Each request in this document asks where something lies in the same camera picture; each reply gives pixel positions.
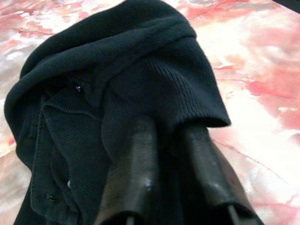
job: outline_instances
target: pink marble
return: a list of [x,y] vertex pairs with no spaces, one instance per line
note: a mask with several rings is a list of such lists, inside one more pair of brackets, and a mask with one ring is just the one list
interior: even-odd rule
[[[232,126],[210,133],[266,225],[300,224],[300,15],[270,0],[165,0],[192,24]],[[0,107],[49,36],[121,0],[2,0]],[[0,221],[13,223],[30,172],[0,111]]]

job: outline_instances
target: marble surface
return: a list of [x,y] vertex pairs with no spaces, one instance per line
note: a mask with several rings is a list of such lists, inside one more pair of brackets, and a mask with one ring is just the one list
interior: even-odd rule
[[[45,39],[121,0],[1,0],[0,107]],[[266,225],[300,224],[300,15],[270,0],[166,0],[192,24],[232,126],[210,133]],[[11,225],[29,170],[0,110],[0,224]]]

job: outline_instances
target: knit fabric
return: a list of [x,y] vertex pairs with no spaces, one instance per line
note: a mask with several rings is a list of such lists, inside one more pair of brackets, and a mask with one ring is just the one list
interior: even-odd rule
[[[137,116],[154,119],[160,149],[184,122],[230,124],[195,38],[169,5],[127,0],[30,55],[5,103],[17,155],[32,171],[15,224],[92,224],[109,165]],[[169,207],[172,215],[176,204]]]

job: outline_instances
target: table surface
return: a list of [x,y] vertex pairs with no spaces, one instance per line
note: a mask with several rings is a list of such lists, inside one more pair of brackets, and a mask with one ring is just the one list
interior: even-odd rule
[[[270,0],[165,0],[197,32],[232,125],[210,129],[266,225],[300,224],[300,15]],[[0,107],[45,39],[121,0],[2,0]],[[0,221],[30,180],[0,110]]]

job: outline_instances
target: black fabric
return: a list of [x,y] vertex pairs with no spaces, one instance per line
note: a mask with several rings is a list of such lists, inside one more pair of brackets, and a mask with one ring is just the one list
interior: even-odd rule
[[[5,103],[17,155],[32,171],[15,224],[92,224],[132,118],[155,120],[160,149],[184,122],[230,124],[195,38],[169,5],[127,0],[31,54]],[[181,224],[169,219],[176,205],[166,206],[162,224]]]

